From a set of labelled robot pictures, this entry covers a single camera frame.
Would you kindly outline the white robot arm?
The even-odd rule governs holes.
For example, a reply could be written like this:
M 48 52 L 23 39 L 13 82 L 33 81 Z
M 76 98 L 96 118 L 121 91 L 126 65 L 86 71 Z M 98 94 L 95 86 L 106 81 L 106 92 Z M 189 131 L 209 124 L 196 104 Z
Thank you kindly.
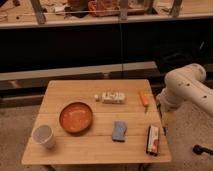
M 213 117 L 213 89 L 204 84 L 205 68 L 197 63 L 169 71 L 164 78 L 165 87 L 156 96 L 164 134 L 168 132 L 170 113 L 184 101 L 190 101 Z

